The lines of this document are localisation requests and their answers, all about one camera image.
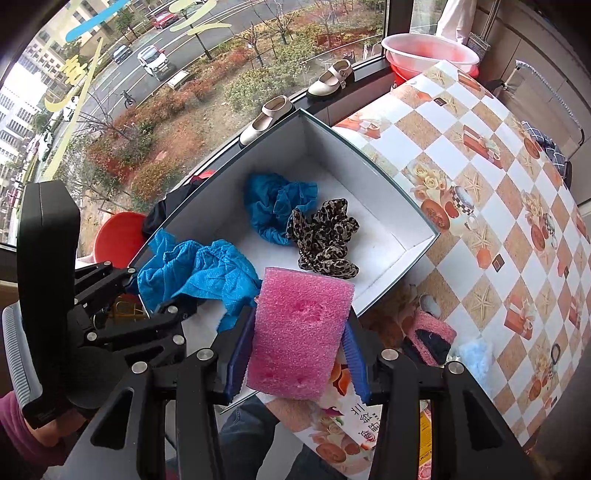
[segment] car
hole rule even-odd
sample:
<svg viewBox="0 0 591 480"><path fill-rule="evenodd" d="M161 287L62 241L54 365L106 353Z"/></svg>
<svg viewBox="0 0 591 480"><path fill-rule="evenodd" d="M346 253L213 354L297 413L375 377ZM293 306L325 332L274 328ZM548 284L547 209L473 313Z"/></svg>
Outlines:
<svg viewBox="0 0 591 480"><path fill-rule="evenodd" d="M178 21L178 15L164 11L157 14L152 20L152 25L156 28L166 28Z"/></svg>
<svg viewBox="0 0 591 480"><path fill-rule="evenodd" d="M123 61L133 53L133 50L128 45L121 45L113 52L113 60L117 65L123 63Z"/></svg>
<svg viewBox="0 0 591 480"><path fill-rule="evenodd" d="M138 61L148 75L155 77L160 82L166 78L170 70L176 70L176 66L168 62L164 50L159 50L154 45L140 51Z"/></svg>
<svg viewBox="0 0 591 480"><path fill-rule="evenodd" d="M40 161L44 161L46 159L47 154L50 152L52 145L53 134L49 130L45 130L39 138L39 149L37 150L37 154L39 155Z"/></svg>
<svg viewBox="0 0 591 480"><path fill-rule="evenodd" d="M74 115L74 110L76 110L76 105L78 105L79 99L80 99L80 97L78 97L77 95L74 95L70 99L70 101L66 104L66 106L64 107L63 114L64 114L64 120L66 122L69 122L70 119L72 118L72 115Z"/></svg>

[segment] white curtain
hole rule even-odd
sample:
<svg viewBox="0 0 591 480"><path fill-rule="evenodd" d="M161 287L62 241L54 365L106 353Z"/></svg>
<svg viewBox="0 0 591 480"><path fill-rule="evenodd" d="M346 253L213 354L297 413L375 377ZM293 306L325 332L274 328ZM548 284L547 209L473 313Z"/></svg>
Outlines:
<svg viewBox="0 0 591 480"><path fill-rule="evenodd" d="M472 30L477 0L447 0L435 35L465 44Z"/></svg>

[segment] person's hand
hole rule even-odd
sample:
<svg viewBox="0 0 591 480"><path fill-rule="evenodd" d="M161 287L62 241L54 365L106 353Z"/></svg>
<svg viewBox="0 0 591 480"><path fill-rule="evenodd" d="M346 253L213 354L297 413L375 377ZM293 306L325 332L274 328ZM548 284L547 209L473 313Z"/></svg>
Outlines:
<svg viewBox="0 0 591 480"><path fill-rule="evenodd" d="M54 447L61 438L67 437L84 425L86 419L71 409L41 428L33 429L25 420L31 434L45 447Z"/></svg>

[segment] red bucket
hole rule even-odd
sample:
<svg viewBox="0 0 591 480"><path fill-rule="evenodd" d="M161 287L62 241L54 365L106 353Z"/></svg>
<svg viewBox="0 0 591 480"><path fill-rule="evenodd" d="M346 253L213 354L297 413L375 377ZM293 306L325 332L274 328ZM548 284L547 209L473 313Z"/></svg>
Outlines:
<svg viewBox="0 0 591 480"><path fill-rule="evenodd" d="M96 234L95 262L113 262L115 268L125 268L145 244L142 223L145 215L120 212L109 218Z"/></svg>

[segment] pink foam sponge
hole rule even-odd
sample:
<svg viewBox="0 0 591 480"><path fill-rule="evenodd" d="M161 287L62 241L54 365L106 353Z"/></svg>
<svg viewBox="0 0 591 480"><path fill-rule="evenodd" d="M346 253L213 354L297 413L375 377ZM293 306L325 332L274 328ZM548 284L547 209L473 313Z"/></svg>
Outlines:
<svg viewBox="0 0 591 480"><path fill-rule="evenodd" d="M318 400L326 389L355 287L338 278L265 269L247 385Z"/></svg>

